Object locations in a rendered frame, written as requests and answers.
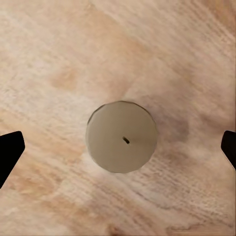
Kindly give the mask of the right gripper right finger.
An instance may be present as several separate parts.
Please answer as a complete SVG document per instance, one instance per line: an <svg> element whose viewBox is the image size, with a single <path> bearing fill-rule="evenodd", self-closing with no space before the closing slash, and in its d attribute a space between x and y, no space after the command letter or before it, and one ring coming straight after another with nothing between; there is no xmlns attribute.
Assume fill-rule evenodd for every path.
<svg viewBox="0 0 236 236"><path fill-rule="evenodd" d="M236 169L236 132L225 131L221 149Z"/></svg>

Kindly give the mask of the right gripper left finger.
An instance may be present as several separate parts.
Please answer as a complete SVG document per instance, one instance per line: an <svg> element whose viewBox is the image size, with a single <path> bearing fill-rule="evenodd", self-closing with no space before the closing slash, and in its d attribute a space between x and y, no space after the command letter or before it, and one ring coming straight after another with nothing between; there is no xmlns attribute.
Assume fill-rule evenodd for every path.
<svg viewBox="0 0 236 236"><path fill-rule="evenodd" d="M0 136L0 189L25 150L21 131Z"/></svg>

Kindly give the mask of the pillar candle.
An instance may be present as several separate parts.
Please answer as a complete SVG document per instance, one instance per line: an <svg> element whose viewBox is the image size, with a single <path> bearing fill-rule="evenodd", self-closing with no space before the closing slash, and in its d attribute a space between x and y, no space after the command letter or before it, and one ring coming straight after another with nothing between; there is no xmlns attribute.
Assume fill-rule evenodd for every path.
<svg viewBox="0 0 236 236"><path fill-rule="evenodd" d="M99 167L111 173L140 169L153 156L157 139L153 117L134 102L102 105L88 119L88 153Z"/></svg>

